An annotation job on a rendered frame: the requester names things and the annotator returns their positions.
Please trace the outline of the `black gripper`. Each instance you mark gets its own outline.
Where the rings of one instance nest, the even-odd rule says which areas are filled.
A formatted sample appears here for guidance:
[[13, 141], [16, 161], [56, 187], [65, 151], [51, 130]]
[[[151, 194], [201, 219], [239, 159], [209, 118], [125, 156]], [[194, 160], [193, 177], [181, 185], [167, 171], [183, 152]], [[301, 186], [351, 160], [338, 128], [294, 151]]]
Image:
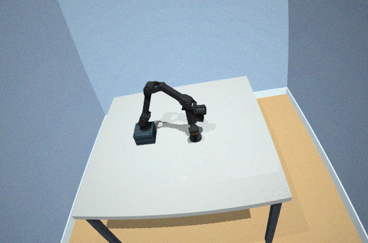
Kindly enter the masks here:
[[188, 125], [190, 125], [190, 127], [189, 127], [189, 133], [190, 134], [196, 134], [196, 133], [199, 132], [198, 126], [196, 125], [196, 123], [194, 123], [195, 118], [196, 118], [196, 115], [194, 115], [192, 117], [187, 117]]

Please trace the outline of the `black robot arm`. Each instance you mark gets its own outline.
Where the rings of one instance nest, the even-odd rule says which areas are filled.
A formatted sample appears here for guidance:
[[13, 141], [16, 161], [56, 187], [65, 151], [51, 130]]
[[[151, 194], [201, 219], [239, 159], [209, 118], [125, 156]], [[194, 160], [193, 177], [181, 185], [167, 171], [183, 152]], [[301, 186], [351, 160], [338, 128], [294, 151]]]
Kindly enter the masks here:
[[204, 115], [206, 115], [205, 105], [197, 105], [197, 102], [191, 96], [187, 94], [181, 94], [177, 90], [165, 84], [165, 82], [149, 81], [143, 88], [143, 92], [145, 95], [143, 112], [137, 123], [141, 127], [141, 132], [149, 131], [151, 128], [151, 124], [149, 122], [151, 116], [151, 112], [149, 111], [150, 99], [151, 94], [156, 93], [158, 91], [163, 91], [167, 95], [176, 99], [180, 103], [180, 105], [182, 105], [182, 110], [185, 110], [187, 117], [192, 117], [195, 115], [196, 118], [194, 119], [194, 123], [204, 121]]

